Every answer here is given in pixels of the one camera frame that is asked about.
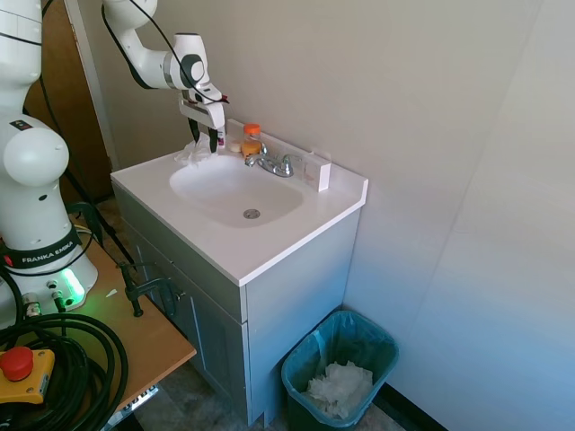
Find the trash can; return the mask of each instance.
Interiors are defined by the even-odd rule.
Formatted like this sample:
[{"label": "trash can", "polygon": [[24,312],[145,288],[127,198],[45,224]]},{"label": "trash can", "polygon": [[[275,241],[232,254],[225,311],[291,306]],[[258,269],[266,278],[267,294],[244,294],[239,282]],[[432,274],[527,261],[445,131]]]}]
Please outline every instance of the trash can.
[{"label": "trash can", "polygon": [[[394,369],[399,349],[394,339],[355,312],[335,312],[287,356],[281,379],[287,390],[287,420],[292,431],[352,430]],[[303,392],[327,365],[348,361],[373,373],[373,390],[345,419],[323,414]]]}]

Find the gray cabinet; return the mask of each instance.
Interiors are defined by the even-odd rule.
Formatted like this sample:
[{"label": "gray cabinet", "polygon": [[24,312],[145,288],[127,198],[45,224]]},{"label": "gray cabinet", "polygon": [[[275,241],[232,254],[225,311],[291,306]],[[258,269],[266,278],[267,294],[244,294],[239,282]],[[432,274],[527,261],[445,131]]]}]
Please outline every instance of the gray cabinet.
[{"label": "gray cabinet", "polygon": [[[269,424],[283,400],[283,358],[343,302],[359,211],[236,286],[123,189],[114,189],[137,258],[155,262],[184,293],[172,321],[198,350],[192,363],[247,425],[261,415]],[[157,294],[153,300],[162,307]]]},{"label": "gray cabinet", "polygon": [[[140,275],[145,280],[168,277],[175,284],[179,299],[175,303],[176,313],[170,319],[198,351],[191,362],[247,421],[249,394],[243,367],[244,356],[247,357],[244,349],[247,347],[247,325],[235,321],[128,222],[124,223],[139,261],[155,264],[140,268]],[[155,290],[150,299],[164,311],[166,298],[161,292]]]}]

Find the faucet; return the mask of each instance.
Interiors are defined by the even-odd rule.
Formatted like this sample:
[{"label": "faucet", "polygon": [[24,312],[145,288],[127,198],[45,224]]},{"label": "faucet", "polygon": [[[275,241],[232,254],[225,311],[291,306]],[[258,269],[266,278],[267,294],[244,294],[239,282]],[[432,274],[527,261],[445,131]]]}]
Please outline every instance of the faucet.
[{"label": "faucet", "polygon": [[276,157],[269,156],[268,147],[261,143],[261,152],[249,155],[245,159],[245,165],[252,168],[257,163],[267,172],[271,172],[281,178],[289,178],[294,175],[293,160],[302,160],[302,158],[297,155],[286,154],[281,160],[278,160]]}]

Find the white wall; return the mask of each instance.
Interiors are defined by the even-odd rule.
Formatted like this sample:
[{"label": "white wall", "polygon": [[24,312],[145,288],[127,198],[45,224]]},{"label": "white wall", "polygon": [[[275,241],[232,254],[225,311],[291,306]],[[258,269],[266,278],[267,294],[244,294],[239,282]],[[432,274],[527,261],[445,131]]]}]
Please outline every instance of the white wall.
[{"label": "white wall", "polygon": [[[570,235],[553,228],[575,224],[575,31],[559,34],[574,11],[546,0],[529,39],[542,1],[170,0],[155,16],[202,34],[229,117],[370,179],[346,303],[397,337],[391,383],[452,431],[570,414]],[[137,87],[99,2],[79,3],[120,163],[183,147],[176,95]]]},{"label": "white wall", "polygon": [[395,381],[452,430],[575,429],[575,3],[548,0]]}]

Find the red button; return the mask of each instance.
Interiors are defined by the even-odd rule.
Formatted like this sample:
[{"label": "red button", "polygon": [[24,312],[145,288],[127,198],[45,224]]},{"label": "red button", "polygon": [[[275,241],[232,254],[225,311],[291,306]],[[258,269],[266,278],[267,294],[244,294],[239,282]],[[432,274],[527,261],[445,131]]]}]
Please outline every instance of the red button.
[{"label": "red button", "polygon": [[10,382],[19,382],[34,368],[34,352],[27,347],[14,347],[0,356],[0,369]]}]

